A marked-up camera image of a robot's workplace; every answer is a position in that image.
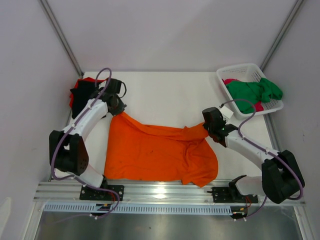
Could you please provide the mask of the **orange t shirt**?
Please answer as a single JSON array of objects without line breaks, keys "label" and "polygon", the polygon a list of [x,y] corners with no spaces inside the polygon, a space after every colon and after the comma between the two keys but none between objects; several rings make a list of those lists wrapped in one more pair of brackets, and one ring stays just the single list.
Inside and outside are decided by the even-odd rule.
[{"label": "orange t shirt", "polygon": [[201,123],[183,128],[147,125],[123,112],[110,122],[104,175],[111,180],[181,181],[202,188],[219,171],[208,136]]}]

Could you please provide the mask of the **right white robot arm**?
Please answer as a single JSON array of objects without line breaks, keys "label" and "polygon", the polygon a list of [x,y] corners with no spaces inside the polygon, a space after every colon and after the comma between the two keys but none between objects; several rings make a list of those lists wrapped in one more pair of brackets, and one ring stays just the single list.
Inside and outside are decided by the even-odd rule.
[{"label": "right white robot arm", "polygon": [[305,181],[292,152],[268,149],[246,137],[239,127],[226,122],[217,107],[204,109],[202,116],[203,128],[214,142],[239,153],[261,171],[260,176],[241,175],[229,182],[232,201],[239,202],[248,195],[265,196],[275,204],[302,198]]}]

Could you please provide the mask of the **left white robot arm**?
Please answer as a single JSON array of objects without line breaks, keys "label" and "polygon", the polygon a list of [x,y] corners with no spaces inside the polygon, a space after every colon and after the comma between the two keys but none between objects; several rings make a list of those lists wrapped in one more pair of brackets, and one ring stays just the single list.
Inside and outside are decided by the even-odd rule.
[{"label": "left white robot arm", "polygon": [[97,200],[108,196],[109,188],[104,184],[106,177],[98,173],[89,163],[85,140],[103,117],[121,114],[126,104],[119,96],[126,84],[118,79],[107,79],[105,86],[95,88],[88,96],[87,103],[72,123],[62,130],[54,130],[49,135],[49,164],[55,180],[75,178],[91,187],[91,194]]}]

